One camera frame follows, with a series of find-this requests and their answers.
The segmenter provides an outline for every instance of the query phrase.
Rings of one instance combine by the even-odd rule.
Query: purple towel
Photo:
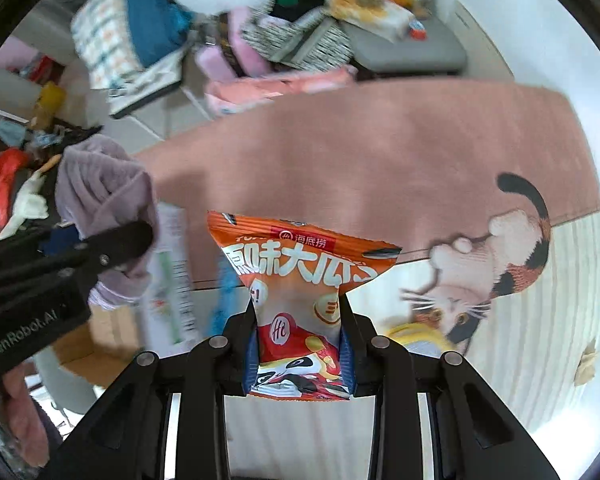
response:
[[[158,237],[151,177],[118,143],[100,134],[64,150],[56,205],[63,221],[75,223],[80,238],[133,220],[148,222],[154,239]],[[115,308],[140,298],[151,279],[146,270],[150,252],[126,264],[125,270],[103,272],[90,293],[90,303]]]

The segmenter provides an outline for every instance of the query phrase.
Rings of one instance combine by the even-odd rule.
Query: orange snack bag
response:
[[[253,300],[260,365],[251,393],[348,399],[338,297],[393,266],[400,247],[298,222],[215,211],[207,221]]]

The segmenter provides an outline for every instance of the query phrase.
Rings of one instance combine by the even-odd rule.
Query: blue pillow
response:
[[[127,12],[131,41],[145,68],[187,40],[192,13],[172,0],[127,0]]]

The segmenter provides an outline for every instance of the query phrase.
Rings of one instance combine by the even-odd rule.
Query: gray chair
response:
[[[382,74],[458,73],[466,65],[466,52],[453,32],[435,16],[424,20],[425,41],[407,38],[397,43],[362,28],[343,23],[355,60],[369,71]]]
[[[62,368],[51,346],[35,354],[33,361],[40,374],[42,384],[53,399],[56,409],[66,420],[68,417],[64,410],[78,413],[78,415],[84,415],[89,411],[96,401],[93,386],[82,377]]]

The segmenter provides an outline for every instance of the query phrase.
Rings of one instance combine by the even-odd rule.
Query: plaid cushion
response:
[[[131,41],[126,0],[87,0],[71,24],[91,88],[119,89],[144,70]]]

